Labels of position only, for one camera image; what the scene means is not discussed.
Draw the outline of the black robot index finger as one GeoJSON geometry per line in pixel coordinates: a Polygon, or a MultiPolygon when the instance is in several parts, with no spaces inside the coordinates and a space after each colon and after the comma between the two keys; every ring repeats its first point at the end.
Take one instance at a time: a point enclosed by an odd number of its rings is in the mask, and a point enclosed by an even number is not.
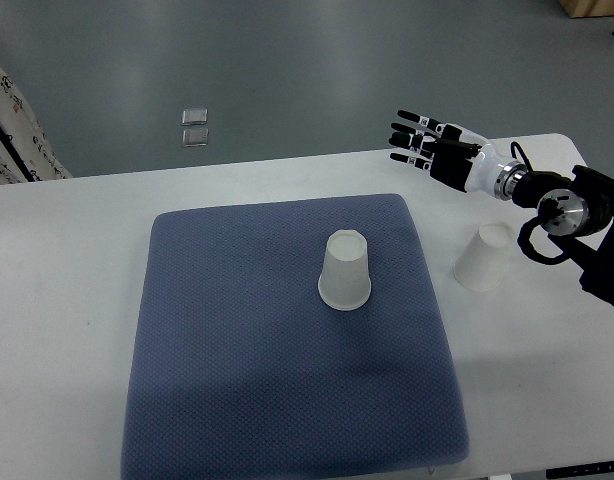
{"type": "Polygon", "coordinates": [[[425,129],[429,131],[444,131],[448,123],[438,121],[428,116],[420,115],[407,110],[398,110],[397,115],[408,124],[396,123],[397,131],[425,129]]]}

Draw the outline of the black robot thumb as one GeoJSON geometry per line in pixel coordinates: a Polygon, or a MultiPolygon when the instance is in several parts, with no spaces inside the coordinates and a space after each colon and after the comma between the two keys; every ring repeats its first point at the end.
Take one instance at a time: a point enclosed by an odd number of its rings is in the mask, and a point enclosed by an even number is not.
{"type": "Polygon", "coordinates": [[[455,124],[445,124],[442,131],[442,150],[452,153],[478,153],[482,136],[455,124]]]}

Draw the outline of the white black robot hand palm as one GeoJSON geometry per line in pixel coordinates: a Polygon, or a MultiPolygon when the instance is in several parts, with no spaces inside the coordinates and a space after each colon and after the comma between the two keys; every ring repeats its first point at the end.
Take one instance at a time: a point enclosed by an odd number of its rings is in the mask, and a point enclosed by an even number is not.
{"type": "Polygon", "coordinates": [[[478,153],[452,153],[442,150],[443,139],[435,143],[430,176],[464,193],[481,191],[496,199],[510,199],[516,174],[522,174],[520,160],[501,154],[490,140],[482,137],[478,153]]]}

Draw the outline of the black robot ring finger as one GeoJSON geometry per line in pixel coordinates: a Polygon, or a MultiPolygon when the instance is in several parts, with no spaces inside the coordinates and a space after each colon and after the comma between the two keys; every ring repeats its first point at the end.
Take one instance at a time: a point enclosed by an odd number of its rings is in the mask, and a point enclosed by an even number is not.
{"type": "Polygon", "coordinates": [[[394,132],[389,139],[389,143],[398,148],[407,150],[431,150],[437,142],[437,138],[430,135],[394,132]]]}

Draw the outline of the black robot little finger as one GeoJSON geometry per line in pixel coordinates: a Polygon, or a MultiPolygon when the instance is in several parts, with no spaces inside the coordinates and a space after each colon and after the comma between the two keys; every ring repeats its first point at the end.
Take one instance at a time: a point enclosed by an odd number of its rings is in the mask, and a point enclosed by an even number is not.
{"type": "Polygon", "coordinates": [[[391,153],[390,159],[404,164],[412,165],[423,171],[431,169],[432,161],[420,156],[408,156],[400,153],[391,153]]]}

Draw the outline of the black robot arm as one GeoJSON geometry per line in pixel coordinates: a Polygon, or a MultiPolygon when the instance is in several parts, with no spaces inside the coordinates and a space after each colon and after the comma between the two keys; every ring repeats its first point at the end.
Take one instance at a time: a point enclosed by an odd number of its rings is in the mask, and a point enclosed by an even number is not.
{"type": "Polygon", "coordinates": [[[614,179],[576,165],[572,177],[536,170],[518,142],[504,155],[485,137],[462,126],[407,110],[397,113],[390,157],[463,193],[483,192],[535,216],[520,228],[517,244],[543,265],[573,261],[583,291],[614,306],[614,179]]]}

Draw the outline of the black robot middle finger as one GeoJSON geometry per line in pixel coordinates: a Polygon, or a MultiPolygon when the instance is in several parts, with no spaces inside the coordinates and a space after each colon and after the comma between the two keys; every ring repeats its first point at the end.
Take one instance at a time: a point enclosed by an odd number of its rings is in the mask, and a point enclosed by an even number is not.
{"type": "Polygon", "coordinates": [[[444,137],[444,126],[437,123],[415,124],[413,126],[394,122],[391,140],[414,137],[416,139],[440,139],[444,137]]]}

